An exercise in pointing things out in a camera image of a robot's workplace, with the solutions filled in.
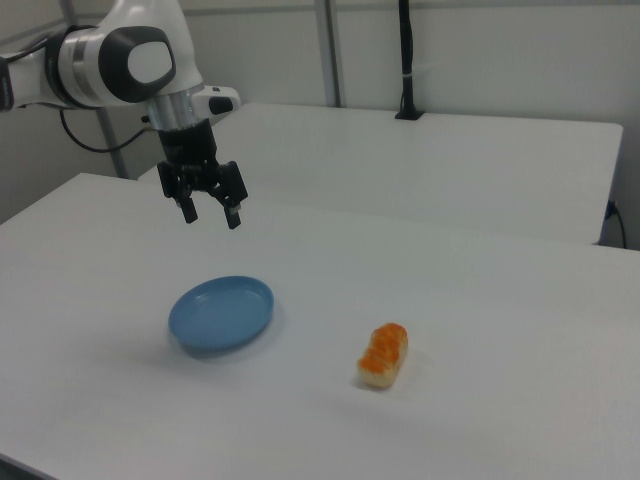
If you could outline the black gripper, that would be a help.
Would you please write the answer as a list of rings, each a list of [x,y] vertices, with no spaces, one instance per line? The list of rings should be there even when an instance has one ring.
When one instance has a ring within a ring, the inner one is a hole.
[[[171,198],[191,224],[198,219],[192,190],[207,191],[223,207],[228,228],[241,225],[241,202],[248,192],[238,165],[228,162],[218,165],[217,145],[209,120],[184,129],[159,131],[165,160],[157,170],[166,198]]]

